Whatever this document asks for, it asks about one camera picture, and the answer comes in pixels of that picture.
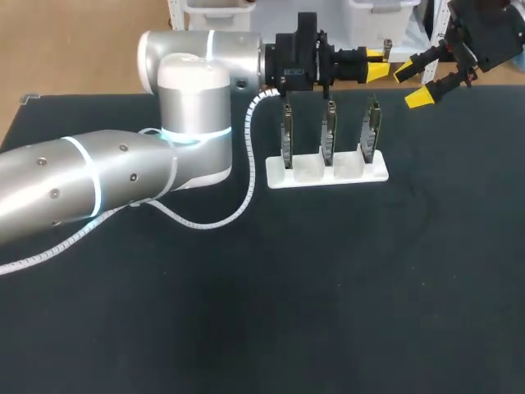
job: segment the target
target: black tabletop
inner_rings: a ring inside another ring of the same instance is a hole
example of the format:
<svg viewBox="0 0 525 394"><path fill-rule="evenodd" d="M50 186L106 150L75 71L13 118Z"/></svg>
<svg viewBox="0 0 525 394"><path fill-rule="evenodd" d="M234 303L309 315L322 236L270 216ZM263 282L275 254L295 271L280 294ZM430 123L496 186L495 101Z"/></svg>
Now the black tabletop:
<svg viewBox="0 0 525 394"><path fill-rule="evenodd" d="M253 118L257 186L236 222L194 231L127 208L0 277L0 392L523 394L525 88L459 89L412 111L407 91L376 93L386 183L269 190L272 98ZM335 94L337 150L355 148L367 96ZM228 180L166 205L201 222L239 206L248 102L233 100ZM321 102L291 97L296 153L317 149ZM159 123L148 95L42 97L2 149ZM80 226L4 246L0 263Z"/></svg>

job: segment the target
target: white spiral cable wrap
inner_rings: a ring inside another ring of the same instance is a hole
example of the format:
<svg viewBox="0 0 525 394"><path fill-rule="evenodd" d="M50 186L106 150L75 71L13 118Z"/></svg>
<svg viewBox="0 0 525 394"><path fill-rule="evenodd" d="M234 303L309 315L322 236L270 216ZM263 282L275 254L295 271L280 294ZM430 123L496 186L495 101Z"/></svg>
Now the white spiral cable wrap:
<svg viewBox="0 0 525 394"><path fill-rule="evenodd" d="M182 216L171 211L166 205L161 204L156 200L148 201L146 204L150 204L151 206L160 210L162 213L165 213L168 217L175 220L176 222L186 227L193 228L195 230L212 230L214 228L223 227L226 224L229 224L233 222L234 220L236 220L240 215L243 214L243 212L248 207L249 202L251 201L253 197L253 190L255 189L255 158L253 157L252 126L251 126L253 112L255 111L255 108L261 101L263 101L264 99L268 97L275 97L278 95L279 95L279 91L277 89L264 90L263 92L255 96L255 98L252 100L252 102L250 103L248 107L248 111L246 112L246 116L244 117L244 142L246 143L246 153L248 154L248 161L249 161L248 191L246 192L246 196L244 197L243 203L228 218L222 219L220 222L209 223L209 224L195 223L195 222L190 222L189 220L184 219Z"/></svg>
<svg viewBox="0 0 525 394"><path fill-rule="evenodd" d="M177 215L173 211L171 211L168 207L165 205L159 203L156 200L148 201L147 204L152 205L153 207L159 209L162 213L165 213L168 217L172 218L173 220L177 221L178 223L196 229L196 230L211 230L213 228L218 228L225 226L228 223L233 222L236 220L248 207L250 200L253 196L253 190L255 189L255 159L253 157L253 148L252 148L252 136L251 136L251 123L252 123L252 115L253 111L257 107L257 105L264 99L268 97L275 97L278 96L279 92L277 89L270 89L265 90L261 92L259 95L257 95L252 102L249 105L248 111L246 112L246 116L244 117L244 142L246 143L246 153L248 154L248 161L249 161L249 184L248 184L248 191L246 193L246 196L244 197L243 203L240 205L240 207L231 214L228 218L221 220L220 222L215 223L209 223L209 224L199 224L190 222L189 220L184 219L183 217ZM141 133L146 133L148 131L156 131L156 129L144 129L141 131ZM27 259L22 259L15 261L13 263L7 263L4 265L0 265L0 276L13 273L16 271L20 271L25 268L33 267L34 265L43 263L44 261L48 261L52 259L53 257L56 257L60 253L62 253L64 250L69 249L72 247L76 242L80 241L82 238L87 236L91 231L93 231L95 228L100 226L103 222L108 220L111 216L113 216L115 213L123 209L124 207L116 208L111 211L107 211L103 213L102 215L98 216L91 222L89 222L87 225L82 227L78 232L67 238L65 241L61 242L57 246L54 246L53 248L44 251L43 253L37 254L35 256L29 257Z"/></svg>
<svg viewBox="0 0 525 394"><path fill-rule="evenodd" d="M0 265L0 276L6 275L7 273L13 273L15 271L20 271L22 269L33 267L34 265L52 259L53 257L62 253L64 250L71 248L74 244L76 244L82 238L87 236L90 232L92 232L95 228L100 226L103 222L108 220L111 216L120 211L122 208L124 207L113 209L111 211L103 213L102 215L98 216L97 218L86 224L84 227L82 227L75 234L67 238L65 241L61 242L60 244L51 249L46 250L45 252L29 257L27 259L22 259L13 263Z"/></svg>

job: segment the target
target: wooden floor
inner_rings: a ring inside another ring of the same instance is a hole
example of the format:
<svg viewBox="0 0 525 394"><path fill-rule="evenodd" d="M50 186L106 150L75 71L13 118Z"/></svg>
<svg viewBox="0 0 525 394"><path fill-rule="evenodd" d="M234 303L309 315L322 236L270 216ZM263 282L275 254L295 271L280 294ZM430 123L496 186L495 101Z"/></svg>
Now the wooden floor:
<svg viewBox="0 0 525 394"><path fill-rule="evenodd" d="M167 0L0 0L0 141L23 94L140 92L139 36L167 29L168 17ZM525 74L503 65L480 82L525 85ZM369 85L396 86L391 77Z"/></svg>

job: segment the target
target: white bin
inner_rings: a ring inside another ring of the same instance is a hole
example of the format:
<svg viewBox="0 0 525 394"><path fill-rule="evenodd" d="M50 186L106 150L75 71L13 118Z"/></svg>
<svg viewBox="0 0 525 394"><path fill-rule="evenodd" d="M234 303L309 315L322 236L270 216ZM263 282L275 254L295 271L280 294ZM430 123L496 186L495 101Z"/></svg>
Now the white bin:
<svg viewBox="0 0 525 394"><path fill-rule="evenodd" d="M255 3L245 0L183 0L192 30L249 31Z"/></svg>
<svg viewBox="0 0 525 394"><path fill-rule="evenodd" d="M342 0L351 47L382 48L385 39L400 46L413 8L420 0Z"/></svg>

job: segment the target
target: white holder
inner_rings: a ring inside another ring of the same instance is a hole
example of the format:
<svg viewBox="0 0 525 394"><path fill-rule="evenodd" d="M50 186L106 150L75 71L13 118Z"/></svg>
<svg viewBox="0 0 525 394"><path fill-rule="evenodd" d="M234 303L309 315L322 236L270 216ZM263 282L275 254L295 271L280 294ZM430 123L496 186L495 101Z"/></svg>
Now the white holder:
<svg viewBox="0 0 525 394"><path fill-rule="evenodd" d="M376 150L373 162L366 164L361 154L360 144L353 152L335 152L332 167L325 166L321 148L319 148L319 153L294 156L293 166L293 169L286 169L282 156L267 158L268 187L284 189L388 180L388 170L382 153Z"/></svg>

